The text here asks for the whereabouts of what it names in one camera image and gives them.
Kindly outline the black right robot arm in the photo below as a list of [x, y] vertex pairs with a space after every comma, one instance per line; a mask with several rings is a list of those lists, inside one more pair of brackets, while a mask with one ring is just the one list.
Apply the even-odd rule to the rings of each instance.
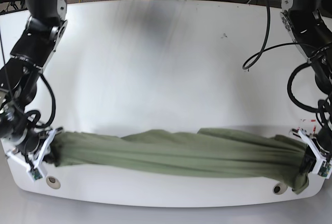
[[[1, 138], [13, 143], [25, 162], [46, 140], [46, 129], [56, 115], [56, 98], [44, 70], [66, 29], [66, 0], [25, 0], [30, 16], [25, 29], [1, 68]], [[39, 110], [25, 108], [37, 93], [41, 79], [51, 96], [51, 114], [41, 123]]]

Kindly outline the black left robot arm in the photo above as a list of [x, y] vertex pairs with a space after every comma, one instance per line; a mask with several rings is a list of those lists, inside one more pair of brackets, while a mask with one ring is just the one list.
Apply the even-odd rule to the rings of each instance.
[[[291, 73], [287, 82], [289, 99], [300, 109], [314, 113], [321, 129], [307, 134], [299, 129], [295, 135], [307, 144], [302, 167], [325, 179], [331, 176], [331, 30], [324, 23], [320, 6], [327, 0], [281, 0], [280, 17], [292, 42], [305, 58]], [[326, 94], [316, 107], [301, 103], [292, 92], [295, 76], [305, 68], [312, 68], [317, 87]]]

